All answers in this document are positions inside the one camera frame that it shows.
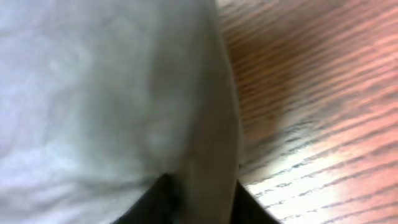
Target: wooden floor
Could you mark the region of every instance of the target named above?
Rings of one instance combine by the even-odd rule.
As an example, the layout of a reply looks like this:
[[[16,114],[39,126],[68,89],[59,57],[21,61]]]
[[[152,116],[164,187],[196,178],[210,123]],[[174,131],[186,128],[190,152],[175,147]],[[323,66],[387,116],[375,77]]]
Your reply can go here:
[[[282,223],[398,223],[396,0],[219,0],[241,181]]]

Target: hardwood floor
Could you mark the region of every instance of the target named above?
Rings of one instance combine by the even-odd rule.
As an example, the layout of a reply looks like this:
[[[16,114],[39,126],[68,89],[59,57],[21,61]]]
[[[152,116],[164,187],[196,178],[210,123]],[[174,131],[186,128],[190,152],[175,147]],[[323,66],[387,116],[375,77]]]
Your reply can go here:
[[[219,0],[241,181],[282,223],[398,223],[396,0]]]

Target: gray pants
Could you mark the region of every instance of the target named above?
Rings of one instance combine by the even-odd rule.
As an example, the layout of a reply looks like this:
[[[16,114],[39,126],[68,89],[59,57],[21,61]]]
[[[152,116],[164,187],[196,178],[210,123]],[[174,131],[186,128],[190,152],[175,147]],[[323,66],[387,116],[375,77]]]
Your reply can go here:
[[[234,85],[208,0],[0,1],[0,223],[110,223],[164,172],[227,223]]]

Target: wood grain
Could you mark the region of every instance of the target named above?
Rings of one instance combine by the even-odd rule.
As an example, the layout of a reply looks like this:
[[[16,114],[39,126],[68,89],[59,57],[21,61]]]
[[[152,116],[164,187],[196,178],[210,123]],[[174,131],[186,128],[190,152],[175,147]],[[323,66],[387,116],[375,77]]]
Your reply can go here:
[[[220,0],[241,181],[282,223],[398,223],[395,0]]]

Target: wooden surface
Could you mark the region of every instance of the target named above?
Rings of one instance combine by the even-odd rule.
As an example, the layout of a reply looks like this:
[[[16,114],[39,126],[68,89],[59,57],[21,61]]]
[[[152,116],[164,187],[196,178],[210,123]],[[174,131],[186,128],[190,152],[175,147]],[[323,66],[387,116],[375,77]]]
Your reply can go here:
[[[398,223],[396,0],[220,0],[241,181],[282,223]]]

